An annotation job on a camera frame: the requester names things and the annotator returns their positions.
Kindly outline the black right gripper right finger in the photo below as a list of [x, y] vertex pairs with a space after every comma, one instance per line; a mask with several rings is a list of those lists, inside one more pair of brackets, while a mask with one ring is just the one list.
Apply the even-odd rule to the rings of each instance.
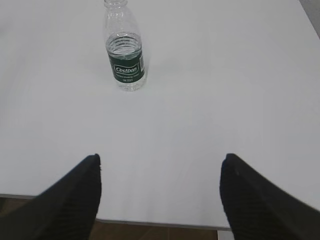
[[234, 153], [222, 162], [219, 193], [236, 240], [318, 240], [320, 212], [283, 191]]

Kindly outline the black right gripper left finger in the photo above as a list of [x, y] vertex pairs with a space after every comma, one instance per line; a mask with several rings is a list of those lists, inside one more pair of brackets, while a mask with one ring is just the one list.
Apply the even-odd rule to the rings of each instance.
[[101, 195], [101, 159], [89, 155], [46, 191], [2, 216], [0, 238], [87, 240]]

